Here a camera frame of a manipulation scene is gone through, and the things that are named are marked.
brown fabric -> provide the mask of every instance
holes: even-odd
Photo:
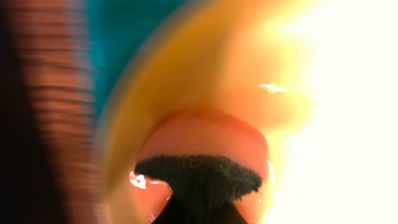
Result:
[[[91,70],[82,60],[87,46],[83,6],[67,0],[8,0],[7,11],[69,219],[98,223]]]

